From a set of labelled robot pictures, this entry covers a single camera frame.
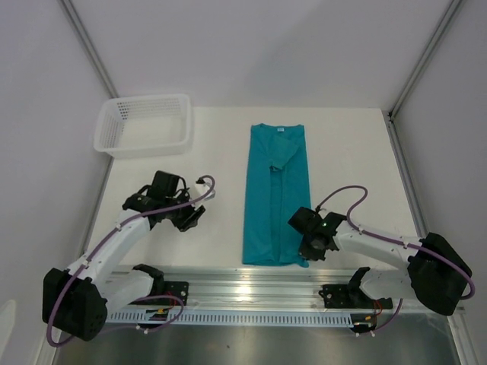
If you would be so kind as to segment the teal t shirt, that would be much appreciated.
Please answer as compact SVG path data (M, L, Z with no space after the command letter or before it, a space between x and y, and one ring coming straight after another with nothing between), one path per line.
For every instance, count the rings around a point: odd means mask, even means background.
M299 254L302 235L289 224L299 208L310 208L305 127L253 125L243 216L245 265L307 268Z

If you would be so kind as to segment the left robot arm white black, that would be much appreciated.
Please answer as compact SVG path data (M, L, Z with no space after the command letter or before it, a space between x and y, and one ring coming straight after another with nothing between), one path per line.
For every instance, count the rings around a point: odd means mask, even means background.
M157 171L151 183L123 203L116 223L91 250L65 269L52 268L43 279L42 320L46 341L60 348L75 338L90 341L107 317L129 304L160 301L184 310L182 295L167 292L164 273L138 264L118 281L109 277L121 260L154 227L170 221L181 233L196 227L205 213L203 202L215 194L215 178L200 176L191 189L182 176Z

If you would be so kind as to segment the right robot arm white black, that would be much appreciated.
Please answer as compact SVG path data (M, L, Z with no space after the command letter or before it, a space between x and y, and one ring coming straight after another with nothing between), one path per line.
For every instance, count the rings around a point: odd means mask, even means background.
M301 235L300 255L324 260L326 252L353 252L390 265L381 271L359 268L347 289L349 301L366 306L379 299L415 299L429 310L452 315L470 286L472 271L454 248L436 233L426 237L394 237L375 233L342 214L301 207L289 220Z

